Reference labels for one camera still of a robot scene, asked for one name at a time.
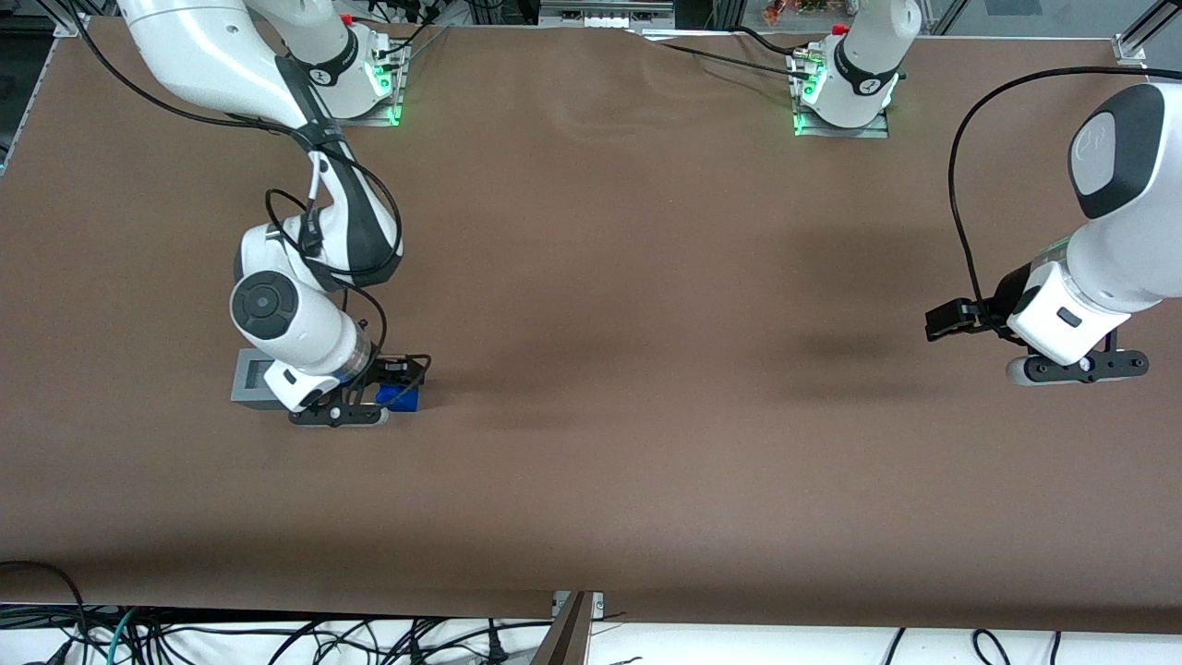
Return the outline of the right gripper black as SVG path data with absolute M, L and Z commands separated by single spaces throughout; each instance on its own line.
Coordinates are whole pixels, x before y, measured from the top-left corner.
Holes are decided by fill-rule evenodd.
M 417 382 L 417 387 L 426 384 L 426 377 L 431 369 L 431 356 L 418 357 L 377 357 L 356 379 L 357 384 L 366 384 L 366 404 L 377 403 L 382 384 L 410 384 Z

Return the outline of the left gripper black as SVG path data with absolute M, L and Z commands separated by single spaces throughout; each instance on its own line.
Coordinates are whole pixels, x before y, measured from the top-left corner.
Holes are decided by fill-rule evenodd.
M 1043 283 L 1030 282 L 1031 263 L 1020 265 L 1000 279 L 993 294 L 993 320 L 986 300 L 953 299 L 927 311 L 927 343 L 949 335 L 979 335 L 994 330 L 1009 330 L 1009 317 L 1020 314 L 1043 291 Z

